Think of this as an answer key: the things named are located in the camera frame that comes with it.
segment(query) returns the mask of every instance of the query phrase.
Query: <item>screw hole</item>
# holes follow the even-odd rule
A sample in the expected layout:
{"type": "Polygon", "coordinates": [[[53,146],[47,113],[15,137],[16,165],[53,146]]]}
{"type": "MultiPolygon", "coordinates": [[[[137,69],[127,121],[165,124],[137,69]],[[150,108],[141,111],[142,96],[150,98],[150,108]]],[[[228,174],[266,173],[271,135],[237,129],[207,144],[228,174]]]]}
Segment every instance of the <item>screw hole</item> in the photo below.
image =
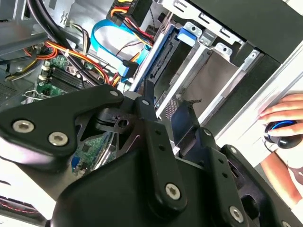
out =
{"type": "Polygon", "coordinates": [[[119,121],[119,123],[118,123],[118,126],[119,126],[120,128],[125,128],[127,125],[128,125],[128,121],[127,121],[127,120],[121,120],[121,121],[119,121]]]}
{"type": "Polygon", "coordinates": [[[165,147],[164,147],[163,145],[159,145],[159,149],[160,149],[161,151],[165,151],[165,147]]]}

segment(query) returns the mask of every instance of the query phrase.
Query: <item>blue drive bracket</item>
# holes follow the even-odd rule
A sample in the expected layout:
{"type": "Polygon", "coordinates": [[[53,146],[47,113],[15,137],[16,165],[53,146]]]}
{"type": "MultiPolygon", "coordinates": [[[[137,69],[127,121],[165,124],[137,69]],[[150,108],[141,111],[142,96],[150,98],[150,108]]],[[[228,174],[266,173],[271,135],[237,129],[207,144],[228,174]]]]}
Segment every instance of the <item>blue drive bracket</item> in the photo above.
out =
{"type": "Polygon", "coordinates": [[[191,47],[196,44],[196,36],[184,28],[180,29],[177,38],[191,47]]]}

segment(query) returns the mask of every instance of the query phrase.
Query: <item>green circuit board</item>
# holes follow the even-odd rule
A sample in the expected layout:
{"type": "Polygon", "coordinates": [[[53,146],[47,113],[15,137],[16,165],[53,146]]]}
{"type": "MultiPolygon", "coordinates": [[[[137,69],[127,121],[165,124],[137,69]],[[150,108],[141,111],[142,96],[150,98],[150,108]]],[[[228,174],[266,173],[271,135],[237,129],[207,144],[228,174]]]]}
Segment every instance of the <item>green circuit board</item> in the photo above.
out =
{"type": "Polygon", "coordinates": [[[111,133],[105,133],[100,138],[89,140],[77,148],[71,162],[72,171],[75,175],[93,171],[98,162],[98,157],[108,146],[110,135],[111,133]]]}
{"type": "Polygon", "coordinates": [[[55,65],[58,68],[65,70],[66,67],[69,65],[69,62],[67,61],[65,56],[59,55],[53,59],[50,60],[51,65],[55,65]]]}
{"type": "Polygon", "coordinates": [[[62,91],[61,89],[54,87],[51,84],[45,84],[44,82],[39,82],[37,85],[37,92],[40,94],[55,97],[66,94],[66,92],[62,91]]]}

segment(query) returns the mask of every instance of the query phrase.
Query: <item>red wire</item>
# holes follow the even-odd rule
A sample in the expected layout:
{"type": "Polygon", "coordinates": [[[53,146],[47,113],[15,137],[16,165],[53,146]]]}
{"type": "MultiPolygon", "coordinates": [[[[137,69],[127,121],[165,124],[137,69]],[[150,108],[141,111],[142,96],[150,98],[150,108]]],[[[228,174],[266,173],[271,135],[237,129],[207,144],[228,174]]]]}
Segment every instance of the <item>red wire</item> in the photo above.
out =
{"type": "Polygon", "coordinates": [[[153,39],[153,36],[152,36],[152,35],[147,34],[146,32],[142,31],[139,27],[135,26],[135,25],[133,24],[133,22],[132,22],[129,18],[125,18],[125,20],[127,21],[127,23],[129,23],[130,25],[134,26],[135,29],[138,30],[138,32],[140,32],[140,33],[146,35],[147,37],[149,37],[149,38],[151,38],[151,39],[153,39]]]}
{"type": "Polygon", "coordinates": [[[114,75],[114,77],[113,77],[113,79],[111,81],[111,85],[113,85],[113,83],[114,83],[115,79],[117,79],[118,75],[119,75],[118,72],[114,75]]]}
{"type": "Polygon", "coordinates": [[[116,6],[115,9],[129,9],[129,6],[122,6],[122,7],[116,6]]]}
{"type": "Polygon", "coordinates": [[[4,203],[1,203],[0,202],[0,205],[3,206],[3,207],[6,207],[8,209],[11,209],[11,210],[14,210],[14,211],[18,211],[18,212],[22,212],[22,213],[27,213],[27,214],[37,214],[38,212],[37,211],[26,211],[26,210],[20,210],[20,209],[16,209],[16,208],[13,208],[13,207],[10,207],[4,203]]]}

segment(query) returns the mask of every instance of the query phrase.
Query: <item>metal bracket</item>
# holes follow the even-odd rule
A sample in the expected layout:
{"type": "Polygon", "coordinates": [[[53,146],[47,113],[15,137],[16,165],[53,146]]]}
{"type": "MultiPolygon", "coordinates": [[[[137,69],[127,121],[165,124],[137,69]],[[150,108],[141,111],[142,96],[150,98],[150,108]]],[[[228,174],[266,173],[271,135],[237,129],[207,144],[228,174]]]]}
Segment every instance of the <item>metal bracket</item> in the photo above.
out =
{"type": "Polygon", "coordinates": [[[196,25],[194,25],[191,22],[186,22],[183,28],[188,32],[190,32],[191,34],[194,34],[198,39],[201,37],[203,33],[203,31],[200,28],[198,28],[196,25]]]}
{"type": "Polygon", "coordinates": [[[244,45],[244,42],[239,37],[185,0],[157,0],[156,2],[182,19],[192,19],[198,22],[231,45],[235,42],[244,45]]]}

